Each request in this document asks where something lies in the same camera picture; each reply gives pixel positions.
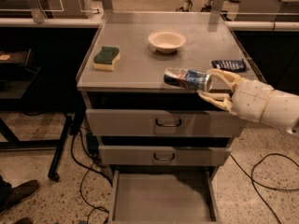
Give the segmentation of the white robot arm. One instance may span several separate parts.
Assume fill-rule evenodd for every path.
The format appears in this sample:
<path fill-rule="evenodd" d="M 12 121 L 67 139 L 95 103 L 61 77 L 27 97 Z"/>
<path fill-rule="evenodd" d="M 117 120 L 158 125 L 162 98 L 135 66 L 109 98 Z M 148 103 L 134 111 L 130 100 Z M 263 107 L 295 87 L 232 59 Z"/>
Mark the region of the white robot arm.
<path fill-rule="evenodd" d="M 198 91 L 203 100 L 241 119 L 263 123 L 299 138 L 298 95 L 220 69 L 210 69 L 207 73 L 211 81 L 215 78 L 222 81 L 232 94 Z"/>

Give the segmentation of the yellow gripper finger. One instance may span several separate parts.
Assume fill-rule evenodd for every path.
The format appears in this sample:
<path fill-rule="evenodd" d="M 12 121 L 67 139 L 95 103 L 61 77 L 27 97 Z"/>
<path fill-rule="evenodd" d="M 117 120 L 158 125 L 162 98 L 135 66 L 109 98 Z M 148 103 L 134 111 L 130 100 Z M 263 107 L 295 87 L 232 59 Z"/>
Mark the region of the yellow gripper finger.
<path fill-rule="evenodd" d="M 211 93 L 206 91 L 198 91 L 198 95 L 206 102 L 230 112 L 232 110 L 231 97 L 227 93 Z"/>
<path fill-rule="evenodd" d="M 216 68 L 209 69 L 207 72 L 212 75 L 213 78 L 222 81 L 231 91 L 235 91 L 237 86 L 246 80 L 236 73 Z"/>

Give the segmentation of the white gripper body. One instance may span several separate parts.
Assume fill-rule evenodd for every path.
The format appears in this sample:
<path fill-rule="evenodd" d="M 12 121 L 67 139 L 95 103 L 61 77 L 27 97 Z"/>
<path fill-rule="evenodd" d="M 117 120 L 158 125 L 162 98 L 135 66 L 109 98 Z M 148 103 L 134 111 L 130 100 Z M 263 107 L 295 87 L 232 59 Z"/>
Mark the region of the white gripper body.
<path fill-rule="evenodd" d="M 258 80 L 240 83 L 232 96 L 233 110 L 242 119 L 260 122 L 274 88 Z"/>

